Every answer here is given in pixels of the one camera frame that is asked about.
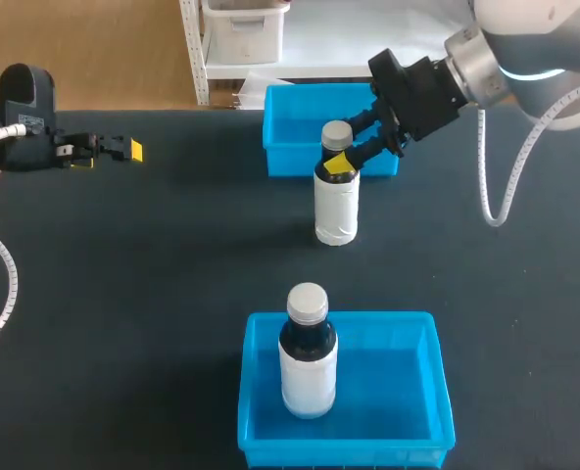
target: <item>white bottle cap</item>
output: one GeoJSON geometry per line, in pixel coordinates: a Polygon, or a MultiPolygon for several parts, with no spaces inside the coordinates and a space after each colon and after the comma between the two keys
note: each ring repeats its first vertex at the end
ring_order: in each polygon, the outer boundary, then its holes
{"type": "Polygon", "coordinates": [[[328,310],[327,293],[318,284],[305,282],[288,294],[288,314],[300,325],[316,325],[327,316],[328,310]]]}
{"type": "Polygon", "coordinates": [[[331,120],[322,128],[320,142],[326,149],[343,151],[353,145],[353,129],[348,122],[331,120]]]}

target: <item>bottle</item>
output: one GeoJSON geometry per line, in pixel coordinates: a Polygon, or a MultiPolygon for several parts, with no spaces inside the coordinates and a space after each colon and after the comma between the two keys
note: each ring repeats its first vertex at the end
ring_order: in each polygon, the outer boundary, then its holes
{"type": "Polygon", "coordinates": [[[289,318],[279,335],[281,394],[288,410],[304,419],[322,416],[336,399],[338,335],[328,310],[317,284],[299,284],[288,295],[289,318]]]}
{"type": "Polygon", "coordinates": [[[353,130],[343,120],[328,122],[321,135],[322,158],[314,169],[314,215],[316,237],[338,247],[358,234],[360,173],[355,170],[330,174],[323,164],[353,145],[353,130]]]}

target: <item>wooden surface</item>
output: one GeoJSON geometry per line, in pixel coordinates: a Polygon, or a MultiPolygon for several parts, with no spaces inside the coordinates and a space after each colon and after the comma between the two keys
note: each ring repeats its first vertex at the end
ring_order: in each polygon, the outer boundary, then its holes
{"type": "Polygon", "coordinates": [[[0,0],[0,74],[47,69],[60,110],[196,105],[178,0],[0,0]]]}

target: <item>black mat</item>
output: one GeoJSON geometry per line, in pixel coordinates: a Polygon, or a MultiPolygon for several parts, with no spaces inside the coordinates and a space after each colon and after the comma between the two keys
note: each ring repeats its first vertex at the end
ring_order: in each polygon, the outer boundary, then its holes
{"type": "MultiPolygon", "coordinates": [[[[268,180],[260,114],[72,113],[144,165],[5,174],[21,295],[0,336],[0,469],[244,468],[246,318],[314,281],[332,309],[433,313],[458,443],[447,469],[580,468],[580,130],[549,134],[499,230],[478,201],[475,114],[362,181],[360,234],[313,237],[312,182],[268,180]]],[[[530,124],[489,115],[500,199],[530,124]]],[[[0,262],[0,309],[7,281],[0,262]]]]}

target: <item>blue tray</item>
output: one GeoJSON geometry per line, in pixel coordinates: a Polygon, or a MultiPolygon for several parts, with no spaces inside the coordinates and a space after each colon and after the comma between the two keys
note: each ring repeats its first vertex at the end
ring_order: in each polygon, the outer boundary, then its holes
{"type": "MultiPolygon", "coordinates": [[[[375,100],[368,83],[269,86],[264,111],[268,176],[312,176],[320,160],[320,132],[334,119],[350,118],[375,100]]],[[[356,143],[376,135],[377,126],[356,143]]],[[[362,169],[362,176],[397,174],[399,159],[384,151],[362,169]]]]}
{"type": "Polygon", "coordinates": [[[249,317],[238,445],[250,467],[440,467],[454,421],[434,320],[424,312],[329,314],[339,338],[336,401],[315,420],[281,398],[278,335],[285,313],[249,317]]]}

